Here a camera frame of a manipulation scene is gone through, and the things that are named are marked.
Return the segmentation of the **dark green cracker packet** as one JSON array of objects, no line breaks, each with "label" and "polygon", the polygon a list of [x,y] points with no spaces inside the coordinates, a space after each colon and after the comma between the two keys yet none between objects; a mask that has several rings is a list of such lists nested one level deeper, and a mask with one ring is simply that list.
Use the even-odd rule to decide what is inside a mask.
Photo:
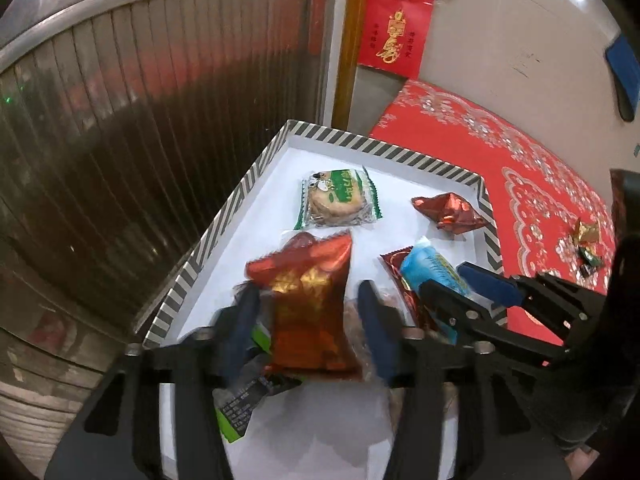
[{"label": "dark green cracker packet", "polygon": [[579,245],[577,253],[580,261],[579,272],[584,278],[590,278],[591,275],[598,272],[604,267],[603,260],[585,245]]}]

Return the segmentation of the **black green snack packet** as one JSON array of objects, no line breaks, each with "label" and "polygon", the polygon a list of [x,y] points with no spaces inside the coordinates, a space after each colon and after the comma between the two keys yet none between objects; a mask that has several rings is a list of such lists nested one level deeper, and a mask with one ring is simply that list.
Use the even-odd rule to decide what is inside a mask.
[{"label": "black green snack packet", "polygon": [[245,436],[250,419],[263,400],[302,384],[297,378],[273,372],[270,363],[270,333],[258,323],[238,378],[229,388],[213,391],[218,426],[229,443]]}]

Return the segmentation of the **blue snack packet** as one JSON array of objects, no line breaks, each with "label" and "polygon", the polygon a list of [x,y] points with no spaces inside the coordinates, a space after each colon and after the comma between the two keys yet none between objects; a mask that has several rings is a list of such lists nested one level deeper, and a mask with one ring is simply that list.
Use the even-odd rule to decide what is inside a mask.
[{"label": "blue snack packet", "polygon": [[[433,280],[457,292],[466,299],[480,304],[480,295],[472,292],[469,285],[462,280],[462,277],[454,270],[454,267],[436,250],[426,236],[422,236],[410,249],[408,256],[400,265],[400,274],[417,295],[419,295],[419,288],[422,283]],[[427,304],[425,300],[421,299],[420,301],[422,306],[426,307],[427,313],[435,323],[439,333],[442,334],[439,337],[442,340],[446,340],[448,344],[458,344],[461,340],[458,338],[457,331],[437,317],[434,306]],[[480,310],[483,313],[486,312],[491,320],[490,308],[480,304]]]}]

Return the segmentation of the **red floral tablecloth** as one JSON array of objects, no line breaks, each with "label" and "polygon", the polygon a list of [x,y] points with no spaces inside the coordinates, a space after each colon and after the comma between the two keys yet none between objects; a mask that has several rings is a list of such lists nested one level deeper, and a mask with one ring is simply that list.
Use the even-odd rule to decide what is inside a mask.
[{"label": "red floral tablecloth", "polygon": [[[504,272],[549,272],[603,294],[615,252],[603,198],[542,144],[483,107],[410,80],[371,130],[375,139],[411,148],[480,174],[494,210]],[[600,223],[600,243],[585,245],[604,262],[579,272],[577,219]]]}]

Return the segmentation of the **striped white tray box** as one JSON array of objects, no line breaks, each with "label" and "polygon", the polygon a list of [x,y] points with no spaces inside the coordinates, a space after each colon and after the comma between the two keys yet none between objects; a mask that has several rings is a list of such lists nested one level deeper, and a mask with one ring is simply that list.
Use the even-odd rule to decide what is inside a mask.
[{"label": "striped white tray box", "polygon": [[[320,226],[320,242],[341,235],[328,261],[292,258],[268,282],[255,328],[258,346],[271,344],[271,320],[282,312],[316,332],[332,310],[342,316],[330,344],[353,344],[359,284],[372,281],[394,306],[401,296],[382,255],[429,238],[450,263],[503,269],[494,222],[462,235],[439,233],[411,206],[418,195],[455,192],[482,217],[494,215],[484,179],[446,160],[325,126],[289,120],[250,165],[240,183],[171,279],[146,333],[150,348],[182,341],[232,303],[254,260],[280,255],[298,231],[303,183],[319,171],[360,171],[372,182],[382,216],[360,226]],[[301,385],[243,404],[224,424],[222,446],[237,479],[378,479],[390,458],[390,392],[376,378],[312,376]]]}]

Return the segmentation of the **blue wall object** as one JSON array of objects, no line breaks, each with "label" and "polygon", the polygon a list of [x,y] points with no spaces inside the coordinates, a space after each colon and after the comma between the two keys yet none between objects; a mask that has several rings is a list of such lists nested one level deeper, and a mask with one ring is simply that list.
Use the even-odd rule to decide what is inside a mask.
[{"label": "blue wall object", "polygon": [[605,50],[605,61],[614,78],[620,118],[624,122],[633,122],[639,105],[640,67],[634,50],[623,34]]}]

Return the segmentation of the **red foil snack packet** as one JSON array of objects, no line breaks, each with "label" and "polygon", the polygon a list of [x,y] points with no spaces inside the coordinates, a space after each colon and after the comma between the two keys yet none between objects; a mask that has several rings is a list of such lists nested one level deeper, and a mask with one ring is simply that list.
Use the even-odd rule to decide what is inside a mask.
[{"label": "red foil snack packet", "polygon": [[344,330],[351,261],[352,234],[343,231],[246,264],[246,277],[268,292],[273,372],[301,378],[361,377]]}]

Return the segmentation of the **clear bag of nuts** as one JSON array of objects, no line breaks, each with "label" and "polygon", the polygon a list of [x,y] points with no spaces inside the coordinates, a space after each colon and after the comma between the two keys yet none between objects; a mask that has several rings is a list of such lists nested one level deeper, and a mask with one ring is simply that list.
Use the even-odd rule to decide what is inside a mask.
[{"label": "clear bag of nuts", "polygon": [[344,329],[362,367],[363,379],[389,382],[397,373],[400,355],[402,315],[387,304],[366,309],[363,320],[356,301],[345,304]]}]

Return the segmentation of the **green cookie packet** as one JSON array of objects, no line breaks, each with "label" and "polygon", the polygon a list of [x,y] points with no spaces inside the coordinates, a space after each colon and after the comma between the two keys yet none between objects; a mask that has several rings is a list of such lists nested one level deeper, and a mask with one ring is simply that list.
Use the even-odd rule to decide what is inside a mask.
[{"label": "green cookie packet", "polygon": [[302,180],[296,230],[361,226],[383,217],[366,167],[318,171]]}]

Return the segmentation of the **wooden door frame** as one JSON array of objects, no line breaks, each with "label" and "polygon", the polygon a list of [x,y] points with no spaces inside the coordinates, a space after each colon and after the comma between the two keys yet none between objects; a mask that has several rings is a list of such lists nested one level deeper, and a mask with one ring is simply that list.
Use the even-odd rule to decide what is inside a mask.
[{"label": "wooden door frame", "polygon": [[366,0],[345,0],[344,3],[341,50],[331,117],[331,126],[337,129],[348,129],[365,8]]}]

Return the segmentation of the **red gold narrow packet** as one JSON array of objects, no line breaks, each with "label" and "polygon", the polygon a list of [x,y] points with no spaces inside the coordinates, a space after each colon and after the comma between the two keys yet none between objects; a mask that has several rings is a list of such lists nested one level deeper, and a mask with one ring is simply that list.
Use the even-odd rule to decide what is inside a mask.
[{"label": "red gold narrow packet", "polygon": [[393,252],[380,255],[382,263],[385,266],[386,271],[390,274],[394,283],[398,288],[398,292],[402,300],[404,300],[405,306],[411,315],[411,319],[415,326],[422,328],[426,332],[436,332],[437,325],[435,324],[430,312],[422,304],[416,292],[411,288],[407,280],[402,276],[400,272],[401,263],[413,250],[412,246],[396,249]]}]

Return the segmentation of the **brown metal door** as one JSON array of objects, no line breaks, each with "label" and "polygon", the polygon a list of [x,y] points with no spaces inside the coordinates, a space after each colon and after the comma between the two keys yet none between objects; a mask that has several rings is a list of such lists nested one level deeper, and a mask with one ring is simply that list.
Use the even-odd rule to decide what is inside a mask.
[{"label": "brown metal door", "polygon": [[290,118],[328,0],[1,0],[1,463],[41,478]]}]

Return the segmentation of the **lower red wall paper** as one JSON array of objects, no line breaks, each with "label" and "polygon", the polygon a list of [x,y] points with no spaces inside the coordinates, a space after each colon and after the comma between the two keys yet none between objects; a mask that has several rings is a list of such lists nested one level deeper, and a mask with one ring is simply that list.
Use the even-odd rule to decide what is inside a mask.
[{"label": "lower red wall paper", "polygon": [[420,73],[435,0],[366,0],[357,63],[408,79]]}]

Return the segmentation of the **long gold snack bar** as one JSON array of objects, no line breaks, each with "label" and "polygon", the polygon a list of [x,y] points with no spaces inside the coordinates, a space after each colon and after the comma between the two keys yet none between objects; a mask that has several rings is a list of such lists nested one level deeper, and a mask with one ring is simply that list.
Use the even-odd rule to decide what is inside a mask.
[{"label": "long gold snack bar", "polygon": [[577,219],[572,231],[572,239],[576,245],[599,244],[600,238],[599,222],[587,222]]}]

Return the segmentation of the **small red foil candy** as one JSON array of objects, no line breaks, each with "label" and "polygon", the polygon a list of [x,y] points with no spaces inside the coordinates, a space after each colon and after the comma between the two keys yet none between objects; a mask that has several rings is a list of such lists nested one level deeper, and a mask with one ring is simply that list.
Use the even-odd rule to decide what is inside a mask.
[{"label": "small red foil candy", "polygon": [[411,205],[417,212],[434,221],[437,229],[450,234],[459,235],[488,226],[488,221],[456,193],[413,197]]}]

